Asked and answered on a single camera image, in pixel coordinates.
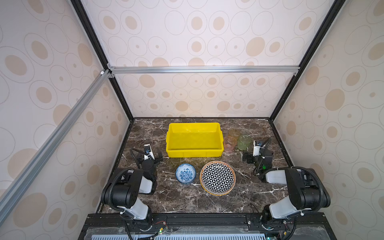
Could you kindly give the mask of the black white flower-pattern plate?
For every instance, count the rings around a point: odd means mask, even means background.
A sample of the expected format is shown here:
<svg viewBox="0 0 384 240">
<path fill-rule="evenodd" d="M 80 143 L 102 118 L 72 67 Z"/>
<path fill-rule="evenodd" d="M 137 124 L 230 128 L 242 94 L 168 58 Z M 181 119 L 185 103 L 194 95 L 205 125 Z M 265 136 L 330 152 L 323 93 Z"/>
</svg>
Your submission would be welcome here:
<svg viewBox="0 0 384 240">
<path fill-rule="evenodd" d="M 215 196 L 227 195 L 236 185 L 235 170 L 222 161 L 211 161 L 204 165 L 199 179 L 203 189 Z"/>
</svg>

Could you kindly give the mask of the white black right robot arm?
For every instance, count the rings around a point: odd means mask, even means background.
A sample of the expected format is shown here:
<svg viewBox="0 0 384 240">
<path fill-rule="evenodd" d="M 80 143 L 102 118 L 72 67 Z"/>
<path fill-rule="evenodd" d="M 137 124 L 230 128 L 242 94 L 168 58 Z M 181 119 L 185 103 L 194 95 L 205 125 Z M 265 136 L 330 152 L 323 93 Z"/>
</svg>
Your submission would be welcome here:
<svg viewBox="0 0 384 240">
<path fill-rule="evenodd" d="M 267 147 L 256 146 L 252 153 L 243 152 L 242 160 L 254 164 L 253 175 L 261 182 L 285 185 L 288 196 L 266 205 L 261 213 L 263 224 L 318 212 L 331 205 L 331 197 L 314 169 L 303 167 L 272 167 L 273 153 Z"/>
</svg>

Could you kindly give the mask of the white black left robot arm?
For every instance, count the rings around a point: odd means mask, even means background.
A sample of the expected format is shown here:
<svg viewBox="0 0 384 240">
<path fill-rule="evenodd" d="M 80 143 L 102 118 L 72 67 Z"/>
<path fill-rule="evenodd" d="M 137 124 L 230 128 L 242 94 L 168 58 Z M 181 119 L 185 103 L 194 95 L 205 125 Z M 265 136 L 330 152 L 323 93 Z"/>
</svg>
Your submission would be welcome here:
<svg viewBox="0 0 384 240">
<path fill-rule="evenodd" d="M 120 216 L 149 228 L 152 225 L 152 210 L 139 195 L 152 195 L 157 188 L 157 166 L 163 161 L 163 154 L 156 156 L 151 145 L 144 150 L 130 149 L 137 168 L 116 169 L 101 194 L 101 203 L 118 211 Z"/>
</svg>

